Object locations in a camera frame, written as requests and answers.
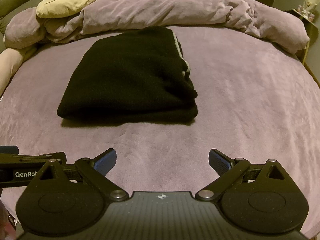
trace circular black cover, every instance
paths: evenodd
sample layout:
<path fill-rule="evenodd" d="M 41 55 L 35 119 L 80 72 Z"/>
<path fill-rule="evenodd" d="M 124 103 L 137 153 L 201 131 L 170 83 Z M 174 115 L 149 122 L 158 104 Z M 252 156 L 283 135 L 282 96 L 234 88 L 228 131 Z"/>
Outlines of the circular black cover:
<path fill-rule="evenodd" d="M 260 234 L 282 234 L 304 222 L 308 206 L 303 194 L 266 188 L 254 182 L 233 187 L 221 198 L 222 212 L 238 227 Z"/>
<path fill-rule="evenodd" d="M 95 223 L 103 208 L 103 198 L 98 192 L 87 185 L 70 182 L 67 192 L 24 192 L 16 212 L 28 231 L 42 236 L 63 236 Z"/>

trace folded black garment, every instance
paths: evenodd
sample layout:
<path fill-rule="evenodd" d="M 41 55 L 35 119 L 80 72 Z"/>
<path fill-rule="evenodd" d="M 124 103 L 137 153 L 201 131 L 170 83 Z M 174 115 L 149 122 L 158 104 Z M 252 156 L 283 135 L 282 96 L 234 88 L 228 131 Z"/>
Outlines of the folded black garment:
<path fill-rule="evenodd" d="M 84 54 L 58 107 L 65 119 L 188 122 L 197 92 L 172 30 L 156 26 L 100 39 Z"/>

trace round metal bolt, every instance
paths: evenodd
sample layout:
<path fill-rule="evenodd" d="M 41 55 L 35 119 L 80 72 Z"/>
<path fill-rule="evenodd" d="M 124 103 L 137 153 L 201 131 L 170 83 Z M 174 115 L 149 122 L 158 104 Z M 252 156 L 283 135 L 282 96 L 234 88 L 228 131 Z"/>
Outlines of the round metal bolt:
<path fill-rule="evenodd" d="M 124 190 L 114 190 L 110 193 L 110 197 L 115 198 L 115 199 L 120 199 L 126 196 L 126 192 Z"/>
<path fill-rule="evenodd" d="M 202 198 L 211 198 L 213 197 L 214 193 L 211 190 L 204 189 L 204 190 L 200 190 L 198 192 L 198 195 L 199 197 L 202 197 Z"/>

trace yellow pillow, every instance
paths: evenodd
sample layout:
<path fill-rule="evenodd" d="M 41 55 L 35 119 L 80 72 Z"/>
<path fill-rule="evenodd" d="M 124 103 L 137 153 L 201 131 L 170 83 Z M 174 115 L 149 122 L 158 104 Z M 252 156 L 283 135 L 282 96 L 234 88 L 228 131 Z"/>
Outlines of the yellow pillow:
<path fill-rule="evenodd" d="M 95 0 L 43 0 L 36 13 L 40 18 L 63 18 L 80 12 Z"/>

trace circular logo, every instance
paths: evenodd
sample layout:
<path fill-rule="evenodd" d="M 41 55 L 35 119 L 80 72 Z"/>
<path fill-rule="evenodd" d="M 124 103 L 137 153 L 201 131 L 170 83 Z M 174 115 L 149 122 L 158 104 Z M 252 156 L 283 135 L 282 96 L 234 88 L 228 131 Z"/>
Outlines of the circular logo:
<path fill-rule="evenodd" d="M 161 193 L 159 196 L 158 196 L 158 198 L 160 198 L 161 200 L 162 199 L 165 199 L 167 196 L 165 195 L 165 194 L 163 194 L 163 193 Z"/>

